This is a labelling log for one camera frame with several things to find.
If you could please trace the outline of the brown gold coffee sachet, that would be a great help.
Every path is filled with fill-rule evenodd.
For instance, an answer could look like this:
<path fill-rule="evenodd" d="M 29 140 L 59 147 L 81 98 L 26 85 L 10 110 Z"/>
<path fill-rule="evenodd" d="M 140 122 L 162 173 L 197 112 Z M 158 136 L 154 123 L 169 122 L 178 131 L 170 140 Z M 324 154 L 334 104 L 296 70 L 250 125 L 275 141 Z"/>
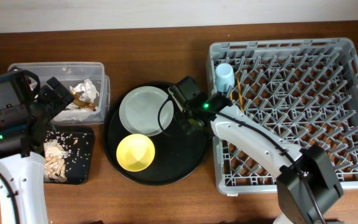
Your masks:
<path fill-rule="evenodd" d="M 81 109 L 96 111 L 94 100 L 92 100 L 85 92 L 76 92 L 71 90 L 70 93 L 74 96 L 73 104 Z"/>

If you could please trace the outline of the white paper napkin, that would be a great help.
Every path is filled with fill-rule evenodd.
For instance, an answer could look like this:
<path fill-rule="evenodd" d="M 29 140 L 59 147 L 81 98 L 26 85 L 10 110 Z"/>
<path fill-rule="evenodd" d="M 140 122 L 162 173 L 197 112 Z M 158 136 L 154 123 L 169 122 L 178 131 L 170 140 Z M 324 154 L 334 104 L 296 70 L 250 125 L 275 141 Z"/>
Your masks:
<path fill-rule="evenodd" d="M 84 121 L 99 109 L 95 100 L 100 97 L 100 93 L 90 79 L 75 87 L 70 86 L 70 93 L 74 96 L 73 102 L 59 113 L 54 121 Z"/>

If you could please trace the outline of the light blue plastic cup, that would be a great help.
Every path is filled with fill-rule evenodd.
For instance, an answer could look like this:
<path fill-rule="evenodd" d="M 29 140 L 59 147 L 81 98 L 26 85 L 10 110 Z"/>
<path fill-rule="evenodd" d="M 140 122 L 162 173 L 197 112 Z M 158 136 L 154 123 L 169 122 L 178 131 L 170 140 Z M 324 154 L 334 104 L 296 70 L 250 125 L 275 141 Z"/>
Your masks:
<path fill-rule="evenodd" d="M 227 92 L 234 86 L 234 70 L 230 64 L 221 63 L 215 68 L 215 84 L 219 92 Z"/>

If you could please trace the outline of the light grey round plate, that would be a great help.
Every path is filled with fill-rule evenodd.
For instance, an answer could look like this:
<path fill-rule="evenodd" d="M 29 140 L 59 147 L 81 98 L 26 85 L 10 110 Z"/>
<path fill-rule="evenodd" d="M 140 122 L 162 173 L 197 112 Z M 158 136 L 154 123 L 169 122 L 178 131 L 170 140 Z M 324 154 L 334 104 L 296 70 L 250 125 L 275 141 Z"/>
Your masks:
<path fill-rule="evenodd" d="M 121 101 L 119 119 L 122 125 L 132 134 L 148 137 L 160 134 L 158 111 L 167 98 L 165 91 L 154 86 L 135 88 Z"/>

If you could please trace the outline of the yellow plastic bowl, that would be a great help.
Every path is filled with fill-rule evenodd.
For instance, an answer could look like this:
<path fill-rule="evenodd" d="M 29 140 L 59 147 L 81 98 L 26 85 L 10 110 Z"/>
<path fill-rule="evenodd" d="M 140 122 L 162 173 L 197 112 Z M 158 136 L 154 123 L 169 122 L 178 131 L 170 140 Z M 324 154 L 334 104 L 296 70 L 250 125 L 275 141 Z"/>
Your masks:
<path fill-rule="evenodd" d="M 153 163 L 155 146 L 152 140 L 143 134 L 126 136 L 116 149 L 118 164 L 126 171 L 140 172 Z"/>

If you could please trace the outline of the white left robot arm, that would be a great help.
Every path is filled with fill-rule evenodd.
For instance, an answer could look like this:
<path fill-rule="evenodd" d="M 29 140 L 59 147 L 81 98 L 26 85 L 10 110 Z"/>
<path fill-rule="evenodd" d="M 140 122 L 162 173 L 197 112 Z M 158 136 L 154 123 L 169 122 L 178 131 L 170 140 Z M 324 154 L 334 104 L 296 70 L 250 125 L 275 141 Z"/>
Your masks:
<path fill-rule="evenodd" d="M 73 100 L 55 77 L 28 71 L 0 76 L 0 208 L 3 223 L 47 223 L 44 142 L 50 122 Z"/>

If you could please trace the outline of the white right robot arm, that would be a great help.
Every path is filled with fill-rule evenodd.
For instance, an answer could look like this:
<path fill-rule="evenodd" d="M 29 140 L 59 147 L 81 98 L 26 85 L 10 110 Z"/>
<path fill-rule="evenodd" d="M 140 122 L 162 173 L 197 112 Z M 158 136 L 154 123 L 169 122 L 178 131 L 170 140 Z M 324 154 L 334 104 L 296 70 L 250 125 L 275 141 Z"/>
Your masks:
<path fill-rule="evenodd" d="M 248 118 L 228 98 L 203 92 L 171 93 L 190 124 L 210 129 L 258 162 L 276 181 L 282 214 L 275 223 L 325 223 L 323 217 L 344 194 L 328 153 L 317 144 L 304 148 Z"/>

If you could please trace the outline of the clear plastic waste bin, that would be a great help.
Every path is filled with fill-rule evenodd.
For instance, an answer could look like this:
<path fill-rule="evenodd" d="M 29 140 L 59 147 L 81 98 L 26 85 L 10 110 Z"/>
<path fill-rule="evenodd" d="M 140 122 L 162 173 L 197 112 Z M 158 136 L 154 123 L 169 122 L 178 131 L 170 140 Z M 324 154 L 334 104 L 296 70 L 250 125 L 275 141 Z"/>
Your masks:
<path fill-rule="evenodd" d="M 104 65 L 100 62 L 34 62 L 13 63 L 8 70 L 15 68 L 28 70 L 36 74 L 42 85 L 55 77 L 68 90 L 76 88 L 80 93 L 96 90 L 92 95 L 95 110 L 76 109 L 70 105 L 57 115 L 52 123 L 56 125 L 92 125 L 101 124 L 110 103 L 110 80 L 105 75 Z"/>

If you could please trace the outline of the grey plastic dishwasher rack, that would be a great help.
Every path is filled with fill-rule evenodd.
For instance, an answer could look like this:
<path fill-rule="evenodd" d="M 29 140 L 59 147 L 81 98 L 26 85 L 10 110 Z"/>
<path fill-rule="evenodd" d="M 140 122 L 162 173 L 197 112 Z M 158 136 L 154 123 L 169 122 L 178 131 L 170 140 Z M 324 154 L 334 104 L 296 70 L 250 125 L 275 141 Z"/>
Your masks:
<path fill-rule="evenodd" d="M 206 59 L 233 67 L 244 113 L 284 140 L 325 149 L 346 190 L 358 189 L 358 56 L 348 38 L 218 42 Z M 227 97 L 240 108 L 237 81 Z"/>

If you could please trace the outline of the round black serving tray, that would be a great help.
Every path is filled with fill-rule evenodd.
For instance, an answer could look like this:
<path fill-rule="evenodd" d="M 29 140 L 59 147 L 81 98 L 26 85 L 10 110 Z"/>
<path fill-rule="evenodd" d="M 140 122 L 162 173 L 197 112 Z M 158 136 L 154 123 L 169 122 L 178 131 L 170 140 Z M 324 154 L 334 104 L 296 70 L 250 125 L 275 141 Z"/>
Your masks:
<path fill-rule="evenodd" d="M 192 135 L 185 134 L 180 125 L 182 114 L 177 104 L 170 100 L 169 83 L 156 82 L 142 86 L 160 88 L 168 95 L 157 117 L 162 132 L 149 137 L 155 146 L 153 163 L 140 172 L 129 172 L 124 170 L 116 159 L 118 144 L 132 134 L 119 119 L 119 107 L 123 98 L 135 88 L 120 96 L 110 107 L 104 120 L 104 150 L 110 163 L 128 179 L 145 185 L 171 184 L 185 178 L 201 164 L 209 149 L 209 137 L 199 131 Z"/>

